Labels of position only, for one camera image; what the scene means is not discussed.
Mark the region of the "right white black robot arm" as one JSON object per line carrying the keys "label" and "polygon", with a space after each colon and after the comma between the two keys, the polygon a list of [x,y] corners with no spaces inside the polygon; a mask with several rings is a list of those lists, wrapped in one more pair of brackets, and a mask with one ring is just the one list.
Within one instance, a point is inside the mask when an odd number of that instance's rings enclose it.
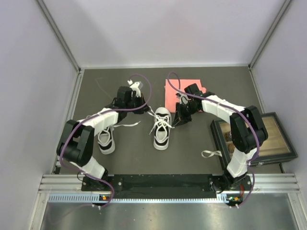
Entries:
{"label": "right white black robot arm", "polygon": [[221,99],[212,92],[203,93],[196,84],[177,90],[173,126],[186,124],[192,114],[202,111],[224,120],[230,125],[234,152],[223,174],[224,184],[234,190],[246,177],[248,166],[257,158],[260,147],[268,138],[268,132],[257,107],[243,107]]}

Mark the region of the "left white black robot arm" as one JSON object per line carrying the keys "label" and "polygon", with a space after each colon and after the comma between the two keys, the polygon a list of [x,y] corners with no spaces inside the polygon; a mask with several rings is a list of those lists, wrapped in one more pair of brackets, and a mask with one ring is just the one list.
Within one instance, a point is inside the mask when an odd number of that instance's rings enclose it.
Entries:
{"label": "left white black robot arm", "polygon": [[93,178],[98,190],[106,189],[109,179],[106,169],[93,157],[94,137],[122,121],[127,112],[143,114],[149,110],[137,84],[121,86],[111,104],[84,120],[67,121],[62,131],[56,150],[60,161],[65,159]]}

